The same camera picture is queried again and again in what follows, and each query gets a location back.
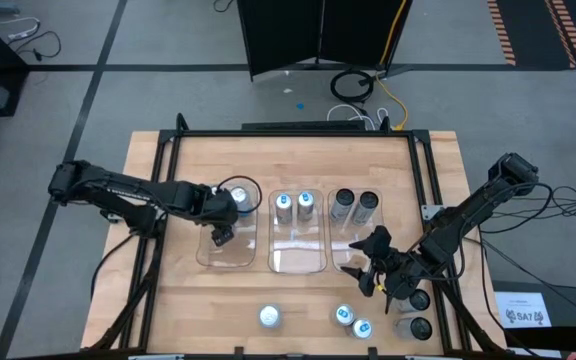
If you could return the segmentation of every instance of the wooden table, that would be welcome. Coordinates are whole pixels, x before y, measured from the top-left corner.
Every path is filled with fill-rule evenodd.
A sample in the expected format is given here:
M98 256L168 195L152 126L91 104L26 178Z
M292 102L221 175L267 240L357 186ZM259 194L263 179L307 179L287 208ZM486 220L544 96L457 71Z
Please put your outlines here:
M444 203L456 205L470 194L456 135L432 132L431 138ZM150 177L156 140L156 132L133 133L124 173ZM418 149L426 193L430 194L419 144ZM177 180L215 184L233 174L244 174L256 179L264 194L278 189L317 189L327 196L340 187L376 188L382 194L384 222L393 235L392 246L407 249L422 233L405 139L192 137L182 139L178 164ZM385 298L380 294L363 297L354 279L335 270L330 253L326 254L327 267L317 274L271 272L268 214L268 201L264 199L258 218L255 259L246 268L230 271L200 265L196 260L200 228L174 217L169 220L149 352L232 353L235 346L243 346L248 354L362 355L367 347L376 346L384 355L442 353L434 306L423 313L434 327L430 340L399 339L393 334L392 325L400 314L391 311L384 315ZM111 225L105 251L125 238L126 233L123 225ZM82 346L98 340L126 303L136 246L137 241L129 243L101 270ZM464 248L466 271L460 280L463 301L491 338L505 346L503 333L485 308L479 247L466 242ZM459 256L456 265L458 269L461 266ZM485 273L487 284L491 284L487 269ZM432 295L430 284L422 282L421 286ZM496 313L490 285L488 290ZM281 307L285 321L280 329L260 327L257 312L267 303ZM331 323L330 312L339 303L350 304L358 315L373 322L371 339L352 339ZM453 346L458 347L454 313L446 304ZM141 315L142 310L138 309L137 325Z

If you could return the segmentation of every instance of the silver can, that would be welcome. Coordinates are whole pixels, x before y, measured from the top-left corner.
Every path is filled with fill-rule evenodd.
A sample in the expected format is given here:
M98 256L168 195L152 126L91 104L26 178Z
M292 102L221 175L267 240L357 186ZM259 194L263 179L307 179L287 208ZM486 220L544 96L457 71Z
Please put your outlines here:
M299 221L308 222L312 219L315 212L315 198L311 193L304 191L299 194L297 199L297 219Z
M357 319L346 327L346 333L357 339L369 339L372 336L372 324L368 319Z
M332 313L332 321L335 325L350 326L355 321L355 311L347 304L335 307Z
M422 317L399 319L395 333L402 339L426 341L432 336L432 325Z
M359 197L359 204L352 215L352 222L357 226L366 225L372 213L379 205L379 197L372 191L365 191Z
M395 306L402 313L424 311L430 306L430 296L427 292L417 289L406 300L395 299Z
M335 194L335 202L330 208L330 220L344 221L346 216L352 209L352 204L355 202L355 194L349 189L340 189Z
M265 328L277 328L281 325L281 312L276 305L264 305L259 310L259 323Z
M280 224L292 223L292 199L288 194L279 194L275 201L275 212Z
M246 189L241 186L236 186L230 190L230 196L235 200L237 204L237 211L240 217L246 217L251 213L242 213L242 211L249 211L252 209L252 200Z

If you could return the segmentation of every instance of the yellow cable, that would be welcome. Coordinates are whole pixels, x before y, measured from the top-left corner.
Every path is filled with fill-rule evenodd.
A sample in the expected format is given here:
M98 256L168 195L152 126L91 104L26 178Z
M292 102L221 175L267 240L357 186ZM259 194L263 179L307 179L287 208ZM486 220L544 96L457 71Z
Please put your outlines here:
M397 25L397 21L399 21L399 17L401 16L401 12L404 10L404 5L406 5L406 0L401 2L401 6L397 11L397 15L395 15L395 19L392 21L392 25L390 26L390 33L388 34L388 40L386 40L386 48L384 49L384 54L381 55L381 60L379 60L379 64L383 64L384 60L386 60L386 55L388 54L388 45L390 45L390 40L392 39L392 34L395 32L395 25Z
M384 85L384 83L382 83L381 80L379 80L379 75L375 75L375 79L377 79L377 82L379 83L379 85L381 85L386 94L388 94L388 96L390 96L391 99L395 100L395 102L399 104L399 106L401 106L401 108L404 110L404 121L402 121L401 124L393 127L393 130L397 131L403 130L404 125L406 125L406 123L408 122L408 109L406 108L406 105L404 105L404 103L401 102L401 100L397 99L395 95L391 94L390 91L388 91L386 85Z

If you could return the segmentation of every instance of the can lid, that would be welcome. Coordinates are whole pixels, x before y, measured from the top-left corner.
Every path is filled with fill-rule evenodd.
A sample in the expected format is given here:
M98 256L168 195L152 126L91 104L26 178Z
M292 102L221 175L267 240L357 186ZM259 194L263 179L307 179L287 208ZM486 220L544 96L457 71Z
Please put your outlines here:
M237 187L232 188L232 190L230 190L230 195L235 200L235 202L238 202L238 203L244 202L246 200L246 198L248 197L248 193L241 186L237 186Z
M299 205L301 206L310 206L315 203L315 198L312 196L311 193L304 191L299 194Z
M279 309L273 305L265 305L259 311L259 322L263 327L275 327L279 324Z
M279 194L277 196L277 207L287 209L292 205L292 199L288 194Z
M410 332L419 340L428 340L432 336L432 326L428 320L417 317L410 323Z
M372 191L364 191L359 197L359 203L366 209L374 209L379 204L379 197Z
M419 311L424 311L430 306L430 296L428 293L417 289L410 295L410 305Z
M349 305L343 304L337 307L335 318L342 325L350 325L355 320L355 313Z
M372 325L368 319L357 319L352 324L352 332L360 339L368 339L372 336Z
M339 204L344 206L352 205L352 203L355 202L355 194L348 189L337 191L337 196L335 198Z

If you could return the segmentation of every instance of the clear plastic container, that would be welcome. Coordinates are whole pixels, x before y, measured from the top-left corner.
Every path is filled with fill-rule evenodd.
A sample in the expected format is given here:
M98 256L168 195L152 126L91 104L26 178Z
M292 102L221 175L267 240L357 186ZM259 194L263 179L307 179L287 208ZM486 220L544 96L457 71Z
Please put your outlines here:
M259 202L257 187L246 180L234 179L225 186L229 191L242 187L250 196L250 204ZM248 266L255 258L257 249L257 213L239 214L239 219L233 226L235 237L221 247L217 247L211 238L213 227L203 226L197 249L197 262L204 266L233 268Z
M299 196L308 192L314 197L310 219L300 219ZM285 194L290 198L291 219L285 213L277 214L277 198ZM307 274L326 268L323 205L324 197L318 190L277 190L268 198L270 236L268 266L274 272Z
M335 189L328 194L328 209L329 212L333 209L337 192L341 189ZM348 247L349 244L354 243L359 240L364 240L370 233L375 230L375 226L383 225L383 213L381 211L381 202L383 197L377 189L357 189L348 188L354 194L354 201L350 212L345 218L334 220L330 214L328 216L328 224L330 234L330 248L332 250L332 262L335 268L341 271L342 266L361 268L364 271L368 270L370 265L370 260L366 257L360 250L351 249ZM357 225L353 222L353 216L357 207L359 206L359 199L361 194L366 191L370 191L377 195L379 201L374 212L368 219L368 221L363 225Z

